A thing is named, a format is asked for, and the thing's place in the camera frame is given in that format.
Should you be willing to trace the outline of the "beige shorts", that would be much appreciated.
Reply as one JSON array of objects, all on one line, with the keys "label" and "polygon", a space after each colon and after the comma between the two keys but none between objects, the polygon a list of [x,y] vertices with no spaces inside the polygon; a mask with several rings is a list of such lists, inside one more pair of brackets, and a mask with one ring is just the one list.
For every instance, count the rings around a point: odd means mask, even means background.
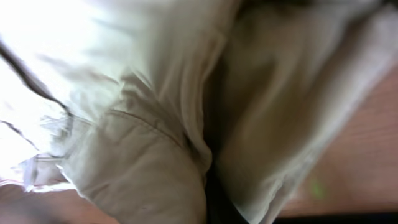
[{"label": "beige shorts", "polygon": [[395,1],[2,1],[1,184],[272,223],[396,63]]}]

